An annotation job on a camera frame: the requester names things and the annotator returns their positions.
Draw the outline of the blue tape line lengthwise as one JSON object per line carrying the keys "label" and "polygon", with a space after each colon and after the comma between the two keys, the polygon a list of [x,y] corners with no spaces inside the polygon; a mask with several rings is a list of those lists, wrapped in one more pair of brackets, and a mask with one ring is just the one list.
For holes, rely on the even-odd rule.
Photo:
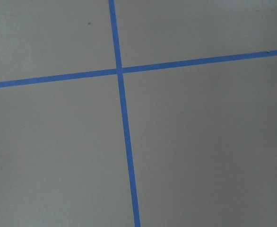
{"label": "blue tape line lengthwise", "polygon": [[132,144],[131,144],[131,137],[130,137],[130,127],[129,127],[129,120],[128,120],[127,100],[126,100],[125,85],[124,85],[117,17],[116,17],[114,1],[110,0],[108,1],[108,3],[109,3],[112,35],[113,35],[113,47],[114,47],[118,89],[119,89],[119,97],[120,97],[120,105],[121,105],[121,117],[122,117],[126,158],[127,158],[127,165],[128,165],[134,226],[139,227],[141,226],[141,222],[140,222],[136,177],[135,177],[133,154],[132,154]]}

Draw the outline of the blue tape line crosswise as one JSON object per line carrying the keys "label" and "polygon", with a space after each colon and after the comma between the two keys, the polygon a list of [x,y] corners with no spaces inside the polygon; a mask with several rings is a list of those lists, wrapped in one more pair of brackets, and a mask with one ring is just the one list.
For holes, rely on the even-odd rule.
{"label": "blue tape line crosswise", "polygon": [[[133,72],[141,72],[141,71],[180,68],[180,67],[195,66],[195,65],[202,65],[202,64],[212,64],[212,63],[219,63],[219,62],[239,61],[239,60],[256,59],[256,58],[267,58],[267,57],[275,57],[275,56],[277,56],[277,50],[217,56],[217,57],[210,57],[210,58],[184,60],[184,61],[164,62],[164,63],[139,65],[139,66],[130,66],[130,67],[122,68],[121,71],[123,73],[133,73]],[[87,71],[87,72],[37,77],[37,78],[29,78],[29,79],[1,81],[0,88],[17,87],[17,86],[23,86],[23,85],[32,85],[32,84],[74,80],[74,79],[93,78],[93,77],[101,77],[101,76],[110,76],[110,75],[115,75],[116,73],[117,73],[117,69],[106,69],[106,70]]]}

